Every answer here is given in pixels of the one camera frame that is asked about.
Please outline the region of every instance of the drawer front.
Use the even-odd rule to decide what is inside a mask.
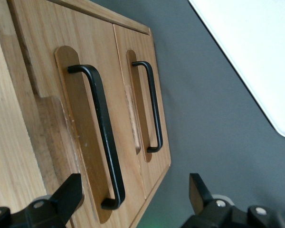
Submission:
[[[134,137],[139,138],[136,140],[136,142],[140,143],[140,146],[136,146],[140,150],[137,156],[140,161],[145,196],[148,197],[163,171],[171,164],[153,39],[149,35],[128,30],[118,25],[114,25],[114,31],[123,73],[123,83],[125,90],[131,91],[127,94],[127,98],[130,100],[128,102],[131,103],[131,100],[133,100],[133,105],[128,107],[132,109],[130,113],[137,112],[137,115],[134,115],[134,118],[132,118],[134,119],[133,122],[136,123],[132,123],[132,125],[137,124],[139,126],[140,132]],[[131,63],[133,61],[146,61],[152,66],[162,133],[162,147],[158,152],[147,152],[148,148],[158,146],[159,142],[156,136],[157,129],[154,123],[154,110],[150,98],[146,69],[143,66],[132,66]]]
[[[57,166],[56,174],[61,181],[71,172],[80,171],[83,175],[85,201],[73,216],[75,227],[129,227],[145,197],[112,24],[45,0],[13,0],[11,3],[17,21],[16,27],[21,34],[30,80],[37,94],[40,115],[43,116],[48,134],[51,156]],[[94,66],[104,86],[126,195],[120,208],[109,213],[105,210],[102,213],[97,208],[99,203],[95,205],[99,197],[108,197],[106,189],[112,198],[114,194],[92,94],[87,80],[84,79],[86,89],[82,92],[89,102],[93,118],[89,124],[95,128],[93,134],[96,140],[83,146],[78,140],[77,131],[72,128],[74,125],[70,112],[76,110],[69,111],[54,57],[55,50],[61,46],[73,48],[78,54],[80,64]],[[89,151],[100,152],[105,180],[91,181],[91,175],[97,176],[98,173],[91,173],[93,168],[89,167],[90,163],[82,161],[84,154],[87,155]]]
[[[12,213],[46,191],[0,46],[0,207]]]

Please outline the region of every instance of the wooden cabinet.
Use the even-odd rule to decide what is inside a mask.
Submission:
[[[32,185],[34,197],[52,194],[79,172],[85,200],[70,227],[135,227],[171,163],[150,30],[87,0],[0,0],[0,48],[29,135],[13,137],[31,146],[22,153],[32,163],[23,160],[17,173],[26,180],[24,192]],[[147,61],[153,68],[163,141],[155,153],[146,152],[158,145],[148,77],[143,67],[132,66],[134,61]],[[115,210],[101,207],[104,199],[114,198],[115,188],[89,81],[66,70],[76,64],[92,65],[102,81],[125,191]],[[16,152],[13,156],[19,159]],[[26,176],[25,170],[39,179]],[[10,179],[6,185],[16,178],[10,172],[1,176]],[[38,184],[41,190],[35,190]],[[16,187],[3,193],[25,198],[24,204],[33,200]],[[0,205],[9,205],[12,212],[24,206],[2,198]]]

